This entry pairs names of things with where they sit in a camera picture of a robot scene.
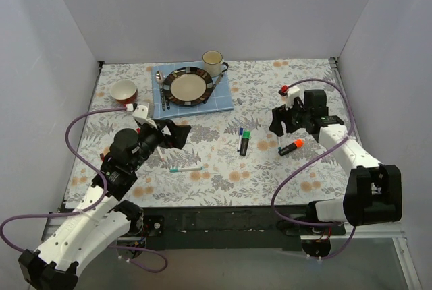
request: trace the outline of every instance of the orange marker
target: orange marker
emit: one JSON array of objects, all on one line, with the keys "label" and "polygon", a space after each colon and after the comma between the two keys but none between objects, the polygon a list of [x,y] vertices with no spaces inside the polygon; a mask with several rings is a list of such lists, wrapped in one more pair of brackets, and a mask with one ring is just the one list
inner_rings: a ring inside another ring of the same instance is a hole
[{"label": "orange marker", "polygon": [[296,140],[294,143],[291,143],[290,145],[282,148],[278,153],[280,156],[283,156],[288,153],[291,153],[293,150],[296,150],[297,148],[302,147],[303,145],[304,145],[303,140]]}]

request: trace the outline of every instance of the brown and white plate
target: brown and white plate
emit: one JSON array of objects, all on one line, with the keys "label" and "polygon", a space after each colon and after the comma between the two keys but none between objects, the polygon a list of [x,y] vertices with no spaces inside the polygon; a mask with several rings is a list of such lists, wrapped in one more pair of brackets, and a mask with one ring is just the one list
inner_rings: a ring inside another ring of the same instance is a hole
[{"label": "brown and white plate", "polygon": [[171,72],[163,82],[165,97],[181,106],[205,103],[213,91],[210,74],[197,67],[183,67]]}]

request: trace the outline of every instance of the floral pattern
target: floral pattern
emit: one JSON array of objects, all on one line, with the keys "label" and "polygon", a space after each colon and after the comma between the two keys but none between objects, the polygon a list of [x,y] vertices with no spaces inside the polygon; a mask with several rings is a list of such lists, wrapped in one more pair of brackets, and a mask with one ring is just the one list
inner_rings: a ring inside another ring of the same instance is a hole
[{"label": "floral pattern", "polygon": [[[138,87],[138,102],[151,102],[151,67],[155,64],[104,65],[91,110],[117,107],[110,97],[112,84],[133,80]],[[162,150],[165,162],[157,154],[141,166],[138,181],[125,195],[142,207],[149,206],[243,206],[269,205],[278,185],[295,169],[325,149],[305,131],[281,138],[282,146],[302,138],[304,146],[280,157],[277,138],[269,131],[271,110],[284,103],[277,91],[284,84],[305,78],[336,82],[326,59],[286,59],[276,61],[230,61],[229,83],[234,110],[174,119],[191,125],[183,150]],[[330,113],[347,123],[342,99],[331,86],[307,82],[301,89],[327,91]],[[246,156],[237,153],[239,127],[250,130]],[[100,154],[108,152],[115,132],[136,128],[130,113],[103,113],[87,119],[79,153],[96,167]],[[203,166],[202,171],[170,173],[169,168]],[[66,192],[66,207],[73,208],[90,185],[94,172],[76,160]],[[346,177],[332,156],[303,170],[277,197],[278,204],[307,204],[311,200],[340,198]]]}]

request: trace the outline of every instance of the blue placemat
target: blue placemat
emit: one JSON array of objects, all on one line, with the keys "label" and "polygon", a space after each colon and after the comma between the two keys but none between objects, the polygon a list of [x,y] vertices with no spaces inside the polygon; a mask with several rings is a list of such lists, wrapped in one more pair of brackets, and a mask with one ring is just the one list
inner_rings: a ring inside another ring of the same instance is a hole
[{"label": "blue placemat", "polygon": [[159,92],[159,85],[156,83],[155,74],[156,71],[162,71],[167,77],[172,71],[180,69],[186,66],[193,66],[203,68],[203,62],[185,62],[176,64],[164,64],[153,66],[151,70],[151,84],[153,87],[153,103],[155,104],[155,112],[153,114],[154,119],[163,118],[174,118],[174,117],[185,117],[191,115],[198,115],[200,113],[214,113],[215,111],[233,110],[234,105],[232,103],[230,83],[228,82],[227,72],[223,75],[222,80],[216,86],[215,90],[211,94],[208,101],[204,104],[201,103],[198,106],[185,107],[170,103],[170,110],[162,110],[161,94]]}]

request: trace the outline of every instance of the gray floor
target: gray floor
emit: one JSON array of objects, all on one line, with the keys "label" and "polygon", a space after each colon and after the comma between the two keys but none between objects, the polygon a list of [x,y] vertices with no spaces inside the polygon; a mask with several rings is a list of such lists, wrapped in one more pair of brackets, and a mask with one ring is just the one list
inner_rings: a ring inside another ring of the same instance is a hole
[{"label": "gray floor", "polygon": [[[337,247],[342,239],[332,241]],[[76,290],[114,289],[407,289],[391,239],[354,239],[339,257],[318,263],[277,249],[169,250],[167,270],[150,274],[105,250]],[[161,259],[139,257],[156,268]]]}]

